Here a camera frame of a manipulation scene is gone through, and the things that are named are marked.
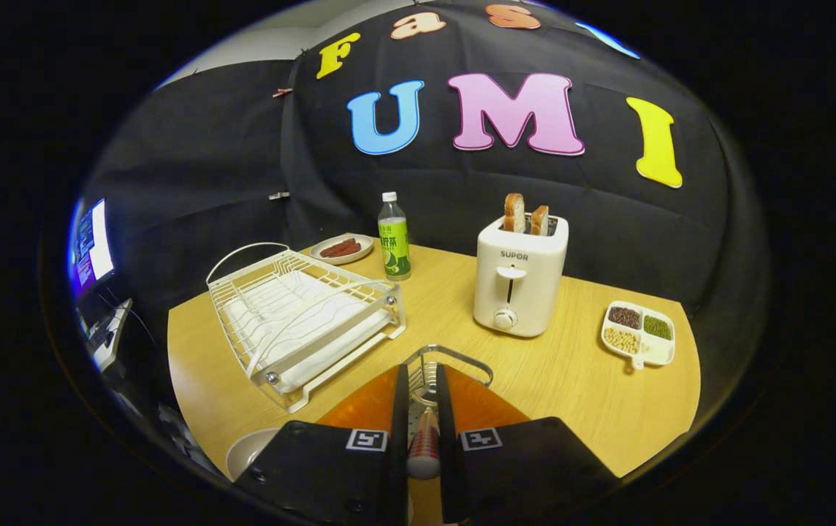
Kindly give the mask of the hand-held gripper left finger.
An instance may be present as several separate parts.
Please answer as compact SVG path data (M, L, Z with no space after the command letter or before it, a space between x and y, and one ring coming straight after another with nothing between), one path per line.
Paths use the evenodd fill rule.
M400 364L317 422L291 420L235 486L292 525L406 525L408 373Z

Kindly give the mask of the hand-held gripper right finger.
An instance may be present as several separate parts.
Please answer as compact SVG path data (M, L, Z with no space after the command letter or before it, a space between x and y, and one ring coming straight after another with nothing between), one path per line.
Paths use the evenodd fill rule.
M529 419L479 381L437 367L446 523L565 523L620 479L555 416Z

